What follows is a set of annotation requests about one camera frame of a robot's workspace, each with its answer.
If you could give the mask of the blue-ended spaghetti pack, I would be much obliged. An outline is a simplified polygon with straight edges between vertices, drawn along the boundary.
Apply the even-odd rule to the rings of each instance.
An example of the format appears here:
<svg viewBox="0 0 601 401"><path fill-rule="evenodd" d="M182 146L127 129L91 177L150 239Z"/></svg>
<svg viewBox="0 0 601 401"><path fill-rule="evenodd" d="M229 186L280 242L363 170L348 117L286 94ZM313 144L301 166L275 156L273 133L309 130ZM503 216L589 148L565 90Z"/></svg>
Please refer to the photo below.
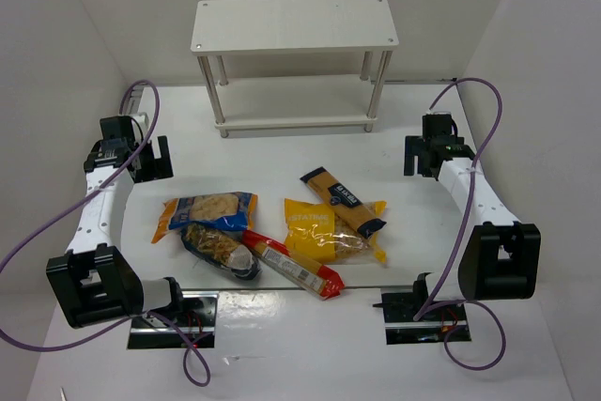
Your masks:
<svg viewBox="0 0 601 401"><path fill-rule="evenodd" d="M323 166L305 174L300 180L364 239L370 239L386 225Z"/></svg>

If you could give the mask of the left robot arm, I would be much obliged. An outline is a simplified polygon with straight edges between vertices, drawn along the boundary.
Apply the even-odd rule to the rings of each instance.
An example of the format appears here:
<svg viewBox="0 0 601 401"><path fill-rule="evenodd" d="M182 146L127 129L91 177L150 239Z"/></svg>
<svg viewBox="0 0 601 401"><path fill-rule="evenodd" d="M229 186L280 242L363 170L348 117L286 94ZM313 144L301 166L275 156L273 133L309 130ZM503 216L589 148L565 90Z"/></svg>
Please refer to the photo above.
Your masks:
<svg viewBox="0 0 601 401"><path fill-rule="evenodd" d="M148 140L147 114L100 120L101 139L84 172L91 200L66 252L49 259L46 275L66 320L78 329L147 311L175 316L183 295L172 277L143 281L121 250L126 204L134 185L173 175L168 141L158 139L156 156Z"/></svg>

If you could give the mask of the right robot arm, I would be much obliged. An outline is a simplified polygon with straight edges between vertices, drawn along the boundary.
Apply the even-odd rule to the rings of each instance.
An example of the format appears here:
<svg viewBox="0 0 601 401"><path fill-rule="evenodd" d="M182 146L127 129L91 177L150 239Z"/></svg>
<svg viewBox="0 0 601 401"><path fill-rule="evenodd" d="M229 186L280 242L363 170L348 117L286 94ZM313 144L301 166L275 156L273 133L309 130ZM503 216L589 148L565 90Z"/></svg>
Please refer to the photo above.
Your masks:
<svg viewBox="0 0 601 401"><path fill-rule="evenodd" d="M478 155L457 134L451 115L423 116L422 133L406 138L404 174L436 180L462 213L458 237L442 273L422 273L413 284L416 318L432 309L435 301L533 296L541 233L502 203L486 180Z"/></svg>

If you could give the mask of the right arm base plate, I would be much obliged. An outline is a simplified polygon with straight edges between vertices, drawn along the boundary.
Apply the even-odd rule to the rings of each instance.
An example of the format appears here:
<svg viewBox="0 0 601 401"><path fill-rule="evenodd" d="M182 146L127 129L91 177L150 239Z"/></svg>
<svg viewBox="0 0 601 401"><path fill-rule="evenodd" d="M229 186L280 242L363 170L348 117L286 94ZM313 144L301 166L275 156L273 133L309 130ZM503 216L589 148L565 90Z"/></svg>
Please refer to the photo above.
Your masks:
<svg viewBox="0 0 601 401"><path fill-rule="evenodd" d="M372 307L382 313L386 344L418 345L443 343L448 333L452 342L471 340L465 308L445 306L413 319L422 303L407 285L382 288Z"/></svg>

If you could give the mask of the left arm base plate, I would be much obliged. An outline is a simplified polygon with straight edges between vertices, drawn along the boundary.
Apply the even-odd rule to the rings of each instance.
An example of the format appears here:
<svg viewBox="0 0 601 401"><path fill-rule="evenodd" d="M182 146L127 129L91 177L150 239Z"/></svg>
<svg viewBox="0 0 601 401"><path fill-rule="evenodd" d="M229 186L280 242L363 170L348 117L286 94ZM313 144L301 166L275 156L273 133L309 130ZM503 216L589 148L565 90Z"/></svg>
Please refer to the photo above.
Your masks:
<svg viewBox="0 0 601 401"><path fill-rule="evenodd" d="M197 348L214 348L217 291L184 290L182 311L163 312ZM131 321L127 349L178 349L186 344L169 324L150 314Z"/></svg>

